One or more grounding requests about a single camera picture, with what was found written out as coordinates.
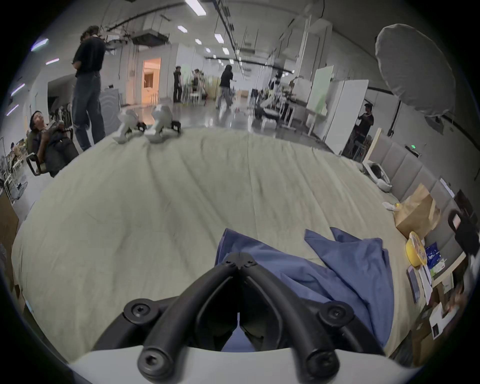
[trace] beige tablecloth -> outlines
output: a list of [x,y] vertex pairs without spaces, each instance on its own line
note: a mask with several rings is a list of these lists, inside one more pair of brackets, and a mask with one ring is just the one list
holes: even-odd
[[39,326],[74,360],[128,301],[179,295],[212,268],[225,228],[319,264],[306,228],[379,237],[395,291],[389,355],[425,304],[413,303],[406,240],[382,206],[392,199],[350,160],[271,137],[216,128],[162,144],[107,137],[44,190],[12,263]]

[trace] window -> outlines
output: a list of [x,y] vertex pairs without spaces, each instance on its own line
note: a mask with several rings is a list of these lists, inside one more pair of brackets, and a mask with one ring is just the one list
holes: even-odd
[[153,73],[144,74],[144,88],[153,88]]

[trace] white chair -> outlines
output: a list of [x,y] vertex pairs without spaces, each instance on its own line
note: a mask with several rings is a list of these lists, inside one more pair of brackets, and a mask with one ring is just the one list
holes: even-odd
[[192,92],[188,96],[188,102],[191,103],[193,106],[200,104],[200,93],[199,92]]

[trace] jeans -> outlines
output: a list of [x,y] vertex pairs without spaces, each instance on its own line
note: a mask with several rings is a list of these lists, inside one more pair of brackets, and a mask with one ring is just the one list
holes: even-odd
[[181,102],[181,86],[179,85],[173,86],[173,102],[174,103]]
[[222,105],[222,99],[225,99],[227,102],[227,107],[230,107],[232,103],[232,99],[230,97],[230,88],[229,87],[220,87],[220,95],[216,99],[216,107],[220,108]]
[[72,120],[80,148],[86,151],[91,144],[88,140],[88,118],[92,123],[92,137],[98,143],[105,137],[102,112],[100,110],[100,73],[81,73],[73,91]]

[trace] white partition board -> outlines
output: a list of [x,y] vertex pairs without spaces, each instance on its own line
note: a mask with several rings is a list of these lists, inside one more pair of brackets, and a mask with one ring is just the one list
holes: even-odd
[[345,81],[333,81],[330,83],[327,92],[327,98],[325,105],[327,108],[326,116],[317,116],[315,120],[315,126],[313,133],[315,133],[322,141],[325,141],[330,125],[332,124],[335,110],[340,101],[340,95],[342,94],[343,84]]
[[368,80],[345,81],[325,140],[333,153],[340,155],[345,148],[363,106],[367,87]]

